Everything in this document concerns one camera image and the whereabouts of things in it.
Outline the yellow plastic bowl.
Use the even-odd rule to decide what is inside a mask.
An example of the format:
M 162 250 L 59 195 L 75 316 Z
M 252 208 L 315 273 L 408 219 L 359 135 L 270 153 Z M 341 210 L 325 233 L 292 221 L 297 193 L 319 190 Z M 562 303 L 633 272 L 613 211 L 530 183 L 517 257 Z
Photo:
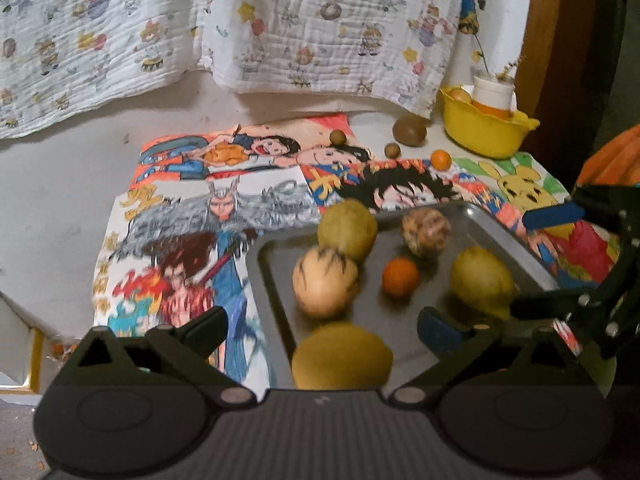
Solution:
M 510 112 L 507 118 L 486 114 L 471 102 L 456 99 L 454 96 L 461 91 L 461 86 L 439 90 L 442 120 L 448 136 L 470 152 L 492 159 L 510 158 L 526 136 L 540 126 L 538 119 L 520 110 Z

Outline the orange fabric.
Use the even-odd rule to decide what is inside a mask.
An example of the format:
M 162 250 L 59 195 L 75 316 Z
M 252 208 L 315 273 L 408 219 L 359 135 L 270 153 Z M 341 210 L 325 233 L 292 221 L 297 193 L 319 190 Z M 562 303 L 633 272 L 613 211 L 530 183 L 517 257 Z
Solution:
M 600 148 L 582 166 L 577 185 L 638 186 L 640 125 L 624 131 Z

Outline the small brown nut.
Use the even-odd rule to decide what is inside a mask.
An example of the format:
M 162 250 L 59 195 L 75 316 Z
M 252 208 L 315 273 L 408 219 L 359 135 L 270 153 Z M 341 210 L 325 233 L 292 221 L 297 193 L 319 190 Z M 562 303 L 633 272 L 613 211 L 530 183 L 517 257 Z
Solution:
M 398 159 L 401 156 L 401 148 L 395 142 L 387 143 L 384 146 L 384 154 L 388 159 Z
M 343 130 L 334 129 L 329 135 L 330 143 L 334 146 L 342 146 L 347 143 L 347 136 Z

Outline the white printed muslin cloth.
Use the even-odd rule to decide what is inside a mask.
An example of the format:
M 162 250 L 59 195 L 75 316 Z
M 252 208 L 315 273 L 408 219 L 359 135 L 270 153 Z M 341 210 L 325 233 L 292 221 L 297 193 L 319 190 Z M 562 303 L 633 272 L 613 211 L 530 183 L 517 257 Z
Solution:
M 431 113 L 463 0 L 1 0 L 1 134 L 22 138 L 202 70 L 248 93 Z

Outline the white orange cup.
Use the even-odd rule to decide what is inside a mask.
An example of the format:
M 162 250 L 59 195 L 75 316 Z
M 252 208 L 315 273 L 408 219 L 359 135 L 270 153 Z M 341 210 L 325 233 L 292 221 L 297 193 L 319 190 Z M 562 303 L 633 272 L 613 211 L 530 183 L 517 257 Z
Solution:
M 478 73 L 474 76 L 472 104 L 484 114 L 509 119 L 514 88 L 514 79 L 510 76 L 499 78 L 488 73 Z

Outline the small orange mandarin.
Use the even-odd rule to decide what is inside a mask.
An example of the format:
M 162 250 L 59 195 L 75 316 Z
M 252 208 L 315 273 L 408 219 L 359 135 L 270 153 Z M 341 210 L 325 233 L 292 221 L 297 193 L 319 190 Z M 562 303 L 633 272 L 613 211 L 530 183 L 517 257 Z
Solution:
M 431 154 L 430 164 L 437 171 L 448 171 L 452 165 L 452 159 L 448 152 L 436 150 Z

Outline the yellow lemon near tray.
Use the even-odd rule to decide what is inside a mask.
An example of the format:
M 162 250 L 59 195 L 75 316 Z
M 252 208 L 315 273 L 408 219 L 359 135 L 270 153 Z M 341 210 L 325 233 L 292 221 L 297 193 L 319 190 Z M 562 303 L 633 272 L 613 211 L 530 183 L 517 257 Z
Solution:
M 394 355 L 374 333 L 346 322 L 323 325 L 296 348 L 294 384 L 302 390 L 381 389 Z

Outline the striped pepino melon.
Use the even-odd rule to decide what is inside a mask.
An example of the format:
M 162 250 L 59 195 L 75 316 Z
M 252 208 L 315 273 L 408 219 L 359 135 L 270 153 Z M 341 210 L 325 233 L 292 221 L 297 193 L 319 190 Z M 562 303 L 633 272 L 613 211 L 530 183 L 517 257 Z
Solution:
M 336 318 L 359 287 L 357 263 L 329 247 L 314 246 L 295 263 L 292 287 L 297 307 L 310 318 Z

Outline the dried flower twig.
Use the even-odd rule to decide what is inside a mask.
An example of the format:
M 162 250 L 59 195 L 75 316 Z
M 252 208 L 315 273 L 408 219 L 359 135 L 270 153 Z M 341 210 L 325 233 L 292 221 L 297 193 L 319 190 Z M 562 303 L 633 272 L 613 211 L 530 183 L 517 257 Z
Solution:
M 478 70 L 489 79 L 497 82 L 514 81 L 518 68 L 525 60 L 525 55 L 520 53 L 518 56 L 510 58 L 500 58 L 498 54 L 488 56 L 487 50 L 480 40 L 480 35 L 474 34 L 473 39 L 475 49 L 472 52 L 472 61 L 480 66 Z

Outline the pale fruit in bowl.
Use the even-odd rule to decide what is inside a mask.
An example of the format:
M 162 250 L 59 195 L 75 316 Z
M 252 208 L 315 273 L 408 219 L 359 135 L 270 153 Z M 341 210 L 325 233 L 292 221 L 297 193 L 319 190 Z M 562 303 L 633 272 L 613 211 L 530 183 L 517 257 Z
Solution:
M 454 99 L 459 102 L 468 103 L 468 104 L 472 103 L 472 96 L 469 94 L 469 92 L 466 92 L 463 88 L 460 88 L 460 87 L 452 88 L 448 92 L 448 96 L 450 96 L 451 99 Z

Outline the striped brown round fruit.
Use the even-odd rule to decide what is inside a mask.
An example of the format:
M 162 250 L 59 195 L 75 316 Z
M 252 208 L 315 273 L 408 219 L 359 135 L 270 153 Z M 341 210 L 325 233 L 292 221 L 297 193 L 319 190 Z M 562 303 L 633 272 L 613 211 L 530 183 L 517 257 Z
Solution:
M 439 210 L 418 208 L 402 218 L 401 234 L 414 256 L 427 258 L 445 250 L 451 236 L 451 226 Z

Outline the cartoon drawing paper mat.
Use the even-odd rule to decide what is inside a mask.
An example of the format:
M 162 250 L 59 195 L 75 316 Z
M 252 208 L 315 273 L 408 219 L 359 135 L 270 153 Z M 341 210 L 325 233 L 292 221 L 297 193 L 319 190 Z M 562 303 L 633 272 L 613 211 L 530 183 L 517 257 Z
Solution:
M 374 211 L 447 200 L 484 207 L 541 258 L 565 287 L 602 281 L 618 256 L 614 237 L 586 222 L 527 232 L 522 214 L 562 200 L 565 188 L 529 155 L 500 162 L 431 155 L 376 158 L 354 136 L 334 146 L 343 114 L 175 134 L 146 144 L 114 203 L 96 263 L 96 324 L 141 336 L 183 326 L 211 307 L 228 315 L 210 362 L 256 392 L 272 382 L 245 256 L 265 232 L 306 226 L 344 197 Z

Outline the yellow lemon tray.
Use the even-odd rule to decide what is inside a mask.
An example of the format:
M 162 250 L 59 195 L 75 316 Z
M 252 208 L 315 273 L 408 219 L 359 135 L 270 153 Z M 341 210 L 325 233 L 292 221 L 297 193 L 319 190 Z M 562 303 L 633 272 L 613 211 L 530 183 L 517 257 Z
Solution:
M 508 320 L 516 285 L 506 265 L 489 250 L 471 246 L 462 250 L 449 272 L 449 289 L 468 307 Z
M 296 348 L 294 384 L 302 390 L 381 389 L 394 355 L 374 333 L 346 322 L 323 325 Z

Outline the yellow-green guava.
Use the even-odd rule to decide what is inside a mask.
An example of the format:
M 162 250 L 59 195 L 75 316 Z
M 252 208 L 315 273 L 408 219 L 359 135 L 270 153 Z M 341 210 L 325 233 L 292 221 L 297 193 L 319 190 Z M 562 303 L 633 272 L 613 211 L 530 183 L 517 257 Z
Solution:
M 318 244 L 337 250 L 343 256 L 363 263 L 378 236 L 378 222 L 358 200 L 342 200 L 321 216 Z

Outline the brown kiwi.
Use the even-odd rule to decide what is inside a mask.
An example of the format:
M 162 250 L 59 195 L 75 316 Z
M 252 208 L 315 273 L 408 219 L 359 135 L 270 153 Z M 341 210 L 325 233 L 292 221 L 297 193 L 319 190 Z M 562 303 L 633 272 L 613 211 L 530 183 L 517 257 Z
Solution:
M 402 116 L 394 122 L 392 131 L 398 143 L 410 148 L 418 148 L 426 140 L 427 121 L 416 115 Z

